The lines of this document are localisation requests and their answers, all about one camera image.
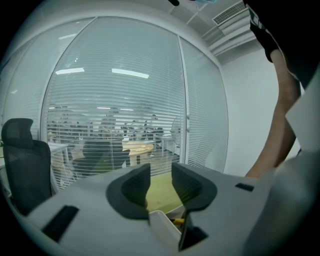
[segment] chair headrest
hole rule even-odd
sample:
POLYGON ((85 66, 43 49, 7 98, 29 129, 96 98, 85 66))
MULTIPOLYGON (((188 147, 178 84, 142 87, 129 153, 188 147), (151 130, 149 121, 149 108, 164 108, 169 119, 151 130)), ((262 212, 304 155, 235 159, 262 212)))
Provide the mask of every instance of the chair headrest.
POLYGON ((29 118, 12 118, 5 122, 1 131, 1 138, 5 146, 33 149, 34 143, 30 127, 33 120, 29 118))

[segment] forearm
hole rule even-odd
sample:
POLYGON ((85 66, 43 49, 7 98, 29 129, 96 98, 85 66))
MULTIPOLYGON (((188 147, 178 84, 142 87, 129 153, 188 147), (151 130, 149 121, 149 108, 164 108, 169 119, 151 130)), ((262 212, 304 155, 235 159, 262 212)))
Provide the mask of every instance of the forearm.
POLYGON ((300 85, 288 72, 279 50, 274 50, 270 57, 276 71, 279 95, 269 135, 257 161, 247 173, 247 177, 258 178, 263 171, 278 166, 286 159, 296 139, 287 122, 286 113, 300 96, 300 85))

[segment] round wooden table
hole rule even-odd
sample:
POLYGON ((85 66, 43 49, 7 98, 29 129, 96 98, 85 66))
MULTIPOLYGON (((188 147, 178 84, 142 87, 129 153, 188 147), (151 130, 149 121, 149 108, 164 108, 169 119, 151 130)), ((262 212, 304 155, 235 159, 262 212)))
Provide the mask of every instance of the round wooden table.
POLYGON ((140 141, 123 141, 123 151, 130 150, 130 157, 136 157, 136 164, 140 165, 140 156, 147 154, 154 149, 154 145, 145 144, 140 141))

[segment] ceiling light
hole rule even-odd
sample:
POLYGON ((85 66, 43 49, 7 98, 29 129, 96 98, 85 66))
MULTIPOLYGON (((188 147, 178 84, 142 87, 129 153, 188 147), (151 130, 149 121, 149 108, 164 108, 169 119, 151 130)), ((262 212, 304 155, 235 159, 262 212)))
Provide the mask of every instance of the ceiling light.
POLYGON ((65 35, 65 36, 62 36, 62 37, 59 37, 59 39, 65 39, 65 38, 71 38, 71 37, 74 37, 76 34, 70 34, 70 35, 65 35))
POLYGON ((78 72, 85 72, 85 70, 82 67, 79 67, 79 68, 62 69, 55 73, 57 75, 61 75, 61 74, 70 74, 70 73, 78 73, 78 72))
POLYGON ((124 75, 130 75, 130 76, 135 76, 135 77, 140 77, 140 78, 148 78, 148 74, 143 74, 143 73, 138 73, 134 71, 129 71, 129 70, 124 70, 124 69, 116 69, 112 68, 112 73, 118 73, 118 74, 124 74, 124 75))

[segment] air vent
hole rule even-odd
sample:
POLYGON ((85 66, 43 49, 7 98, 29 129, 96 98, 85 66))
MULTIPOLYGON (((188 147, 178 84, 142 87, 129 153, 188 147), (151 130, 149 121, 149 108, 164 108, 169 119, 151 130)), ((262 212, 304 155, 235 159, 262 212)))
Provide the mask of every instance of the air vent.
POLYGON ((232 17, 242 13, 243 11, 247 10, 248 8, 245 6, 244 2, 241 0, 238 3, 235 3, 228 9, 224 10, 223 12, 219 13, 215 16, 212 20, 218 26, 225 23, 226 21, 230 20, 232 17))

